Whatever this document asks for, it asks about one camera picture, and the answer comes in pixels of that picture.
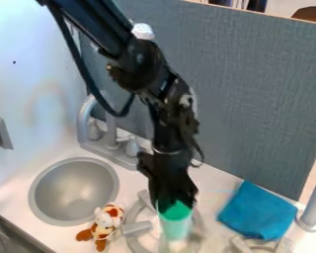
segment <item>metal sink basin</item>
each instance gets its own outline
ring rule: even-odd
[[[29,191],[29,204],[42,221],[78,225],[94,218],[96,207],[114,201],[119,178],[114,169],[93,158],[71,158],[42,171]]]

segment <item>blue towel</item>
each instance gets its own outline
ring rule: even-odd
[[[295,219],[297,208],[245,181],[218,220],[246,237],[276,240]]]

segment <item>gray wall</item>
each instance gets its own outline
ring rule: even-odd
[[[180,0],[118,0],[149,23],[198,94],[206,163],[298,199],[316,156],[316,25]],[[85,60],[118,105],[127,96],[86,40]],[[136,103],[119,124],[149,136]]]

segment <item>black cable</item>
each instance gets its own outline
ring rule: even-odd
[[[67,25],[64,22],[63,16],[61,13],[57,10],[55,6],[53,6],[50,2],[46,3],[47,8],[49,9],[51,15],[53,16],[55,22],[57,23],[57,26],[60,28],[64,39],[69,47],[69,50],[71,52],[71,55],[77,65],[78,71],[80,72],[85,85],[87,88],[91,91],[91,93],[96,98],[97,102],[112,116],[120,118],[124,117],[128,114],[130,106],[134,100],[134,94],[131,94],[126,101],[123,108],[120,110],[120,112],[116,112],[106,101],[106,99],[102,96],[99,89],[97,88],[93,78],[91,77],[89,70],[87,69],[86,65],[84,64],[83,59],[81,58],[80,52],[76,46],[75,41],[71,37],[70,31],[67,27]]]

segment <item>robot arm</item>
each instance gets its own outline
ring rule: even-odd
[[[88,36],[99,47],[99,53],[110,60],[107,65],[110,76],[131,96],[117,113],[93,81],[87,82],[85,78],[88,89],[106,111],[116,117],[125,116],[134,95],[148,106],[154,125],[153,154],[138,154],[138,170],[149,180],[153,206],[157,207],[158,201],[159,210],[165,211],[175,201],[181,201],[192,208],[198,189],[189,177],[188,168],[192,165],[194,149],[202,157],[194,139],[198,121],[192,89],[171,70],[154,42],[138,39],[131,32],[131,22],[112,0],[37,1],[46,5],[55,18],[82,75],[89,76],[64,18]]]

